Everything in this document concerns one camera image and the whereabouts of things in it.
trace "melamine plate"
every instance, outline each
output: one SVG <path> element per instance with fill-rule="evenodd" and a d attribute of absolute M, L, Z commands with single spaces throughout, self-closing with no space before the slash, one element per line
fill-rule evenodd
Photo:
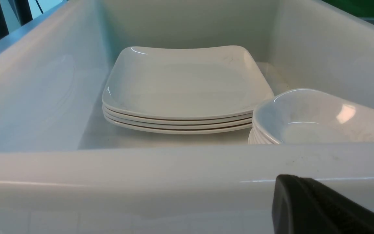
<path fill-rule="evenodd" d="M 118 121 L 120 123 L 124 124 L 130 124 L 134 126 L 143 126 L 148 128 L 159 128 L 159 129 L 168 129 L 168 130 L 197 130 L 197 129 L 214 129 L 214 128 L 223 128 L 223 127 L 229 127 L 229 126 L 238 126 L 241 124 L 248 124 L 252 123 L 252 118 L 244 119 L 244 120 L 238 120 L 238 121 L 231 121 L 227 123 L 219 123 L 219 124 L 202 124 L 202 125 L 167 125 L 167 124 L 150 124 L 150 123 L 143 123 L 143 122 L 137 122 L 132 120 L 126 120 L 122 118 L 118 118 L 115 116 L 112 116 L 106 112 L 104 112 L 104 115 L 114 121 Z"/>
<path fill-rule="evenodd" d="M 168 129 L 158 129 L 158 128 L 148 128 L 148 127 L 142 127 L 142 126 L 135 126 L 130 124 L 121 123 L 118 121 L 114 121 L 107 116 L 104 116 L 105 119 L 110 122 L 111 124 L 114 124 L 116 126 L 138 130 L 138 131 L 144 131 L 144 132 L 154 132 L 154 133 L 163 133 L 163 134 L 178 134 L 178 135 L 193 135 L 193 134 L 212 134 L 212 133 L 220 133 L 220 132 L 231 132 L 241 129 L 246 129 L 252 127 L 252 124 L 242 124 L 238 126 L 232 126 L 232 127 L 224 127 L 224 128 L 216 128 L 216 129 L 203 129 L 203 130 L 168 130 Z"/>
<path fill-rule="evenodd" d="M 167 125 L 218 124 L 218 123 L 226 123 L 226 122 L 231 122 L 231 121 L 252 118 L 252 113 L 251 113 L 251 114 L 243 114 L 243 115 L 221 118 L 221 119 L 214 119 L 214 120 L 157 120 L 157 119 L 141 118 L 137 116 L 118 113 L 118 112 L 115 112 L 115 111 L 112 111 L 106 108 L 105 106 L 103 106 L 103 110 L 105 113 L 108 113 L 114 117 L 121 118 L 121 119 L 132 120 L 132 121 L 143 122 L 143 123 L 150 123 L 150 124 L 167 124 Z"/>
<path fill-rule="evenodd" d="M 102 95 L 105 107 L 137 117 L 209 120 L 252 113 L 273 92 L 240 46 L 124 49 Z"/>

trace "black cable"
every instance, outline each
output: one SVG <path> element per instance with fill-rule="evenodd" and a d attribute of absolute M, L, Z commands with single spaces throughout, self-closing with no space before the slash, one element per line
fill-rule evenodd
<path fill-rule="evenodd" d="M 40 12 L 44 14 L 43 9 L 41 9 L 40 3 L 38 3 L 38 0 L 35 0 L 35 3 L 37 3 L 38 8 L 40 9 Z"/>

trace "plate rim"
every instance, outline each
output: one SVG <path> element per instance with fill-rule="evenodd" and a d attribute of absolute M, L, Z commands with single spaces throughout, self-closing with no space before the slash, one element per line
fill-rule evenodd
<path fill-rule="evenodd" d="M 144 117 L 138 117 L 138 116 L 133 116 L 129 114 L 119 113 L 119 112 L 110 110 L 104 105 L 102 105 L 102 110 L 104 112 L 106 111 L 108 114 L 114 117 L 121 118 L 121 119 L 132 120 L 132 121 L 143 122 L 143 123 L 165 124 L 165 125 L 204 125 L 204 124 L 227 123 L 227 122 L 232 122 L 232 121 L 244 120 L 248 118 L 252 119 L 252 113 L 249 113 L 249 114 L 243 114 L 243 115 L 232 116 L 232 117 L 227 117 L 227 118 L 218 118 L 218 119 L 210 119 L 210 120 L 160 120 L 160 119 L 144 118 Z"/>
<path fill-rule="evenodd" d="M 148 128 L 142 126 L 135 126 L 130 124 L 121 123 L 119 121 L 112 120 L 105 116 L 106 121 L 110 122 L 115 126 L 124 127 L 127 129 L 142 131 L 142 132 L 153 132 L 153 133 L 160 133 L 160 134 L 172 134 L 172 135 L 204 135 L 204 134 L 214 134 L 214 133 L 222 133 L 222 132 L 232 132 L 236 130 L 242 130 L 252 127 L 252 123 L 249 124 L 241 124 L 238 126 L 231 126 L 231 127 L 223 127 L 223 128 L 215 128 L 215 129 L 199 129 L 199 130 L 171 130 L 171 129 L 157 129 L 157 128 Z"/>
<path fill-rule="evenodd" d="M 168 129 L 168 130 L 217 129 L 217 128 L 238 126 L 241 124 L 252 123 L 252 118 L 246 118 L 243 120 L 230 121 L 230 122 L 225 122 L 225 123 L 216 123 L 216 124 L 197 124 L 197 125 L 151 124 L 151 123 L 144 123 L 144 122 L 132 121 L 132 120 L 115 117 L 107 112 L 104 112 L 104 115 L 110 118 L 111 120 L 118 121 L 124 124 L 130 124 L 134 126 L 142 126 L 142 127 L 148 127 L 148 128 Z"/>

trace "bowl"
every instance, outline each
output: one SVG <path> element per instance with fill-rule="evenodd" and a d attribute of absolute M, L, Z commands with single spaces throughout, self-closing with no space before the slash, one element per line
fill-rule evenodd
<path fill-rule="evenodd" d="M 314 89 L 262 102 L 252 121 L 274 144 L 374 142 L 374 109 Z"/>

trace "stack of plates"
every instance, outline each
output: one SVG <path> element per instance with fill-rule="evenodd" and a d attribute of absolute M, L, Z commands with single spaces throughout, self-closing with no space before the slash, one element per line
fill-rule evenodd
<path fill-rule="evenodd" d="M 256 105 L 273 92 L 240 46 L 129 47 L 102 95 L 110 123 L 146 132 L 209 134 L 252 126 Z"/>
<path fill-rule="evenodd" d="M 294 89 L 254 110 L 249 144 L 374 142 L 374 110 L 313 89 Z"/>

